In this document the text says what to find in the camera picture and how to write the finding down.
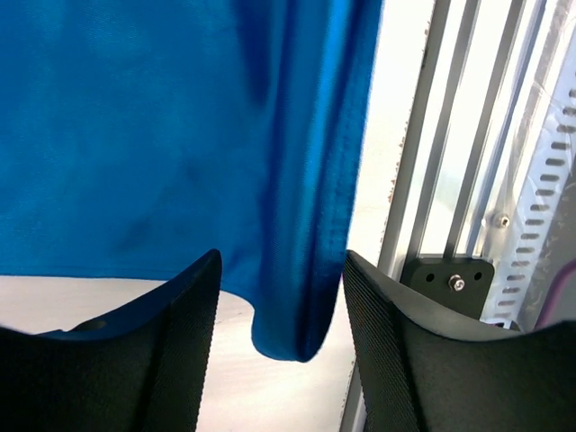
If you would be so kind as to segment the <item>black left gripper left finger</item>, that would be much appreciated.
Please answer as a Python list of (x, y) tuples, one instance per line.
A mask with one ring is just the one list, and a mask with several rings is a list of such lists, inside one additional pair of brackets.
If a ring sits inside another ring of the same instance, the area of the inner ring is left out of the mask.
[(210, 250), (69, 331), (1, 331), (4, 431), (193, 431), (221, 286)]

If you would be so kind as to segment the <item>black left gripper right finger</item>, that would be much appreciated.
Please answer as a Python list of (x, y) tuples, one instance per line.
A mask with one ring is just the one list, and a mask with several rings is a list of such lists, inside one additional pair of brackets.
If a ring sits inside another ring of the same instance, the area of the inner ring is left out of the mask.
[(369, 430), (574, 430), (573, 322), (526, 334), (486, 324), (354, 251), (343, 284)]

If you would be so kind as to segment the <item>blue cloth napkin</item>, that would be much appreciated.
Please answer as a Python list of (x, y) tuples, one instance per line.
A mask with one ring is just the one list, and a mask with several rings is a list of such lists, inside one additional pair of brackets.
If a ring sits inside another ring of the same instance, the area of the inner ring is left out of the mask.
[(4, 1), (1, 272), (167, 280), (210, 249), (306, 362), (345, 261), (378, 1)]

